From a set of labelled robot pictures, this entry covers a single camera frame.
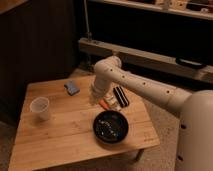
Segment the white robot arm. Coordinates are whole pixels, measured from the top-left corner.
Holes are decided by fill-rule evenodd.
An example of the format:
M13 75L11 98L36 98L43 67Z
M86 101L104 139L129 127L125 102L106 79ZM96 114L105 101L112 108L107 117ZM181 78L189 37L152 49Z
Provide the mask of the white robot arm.
M97 101L117 83L180 117L175 171L213 171L213 90L194 93L131 74L117 56L94 65L91 96Z

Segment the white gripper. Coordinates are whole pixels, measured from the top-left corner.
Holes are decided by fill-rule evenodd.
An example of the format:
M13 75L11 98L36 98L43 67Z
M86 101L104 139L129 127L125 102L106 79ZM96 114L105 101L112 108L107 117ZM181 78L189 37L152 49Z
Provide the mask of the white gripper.
M99 91L94 85L90 86L90 103L97 104L104 97L104 93Z

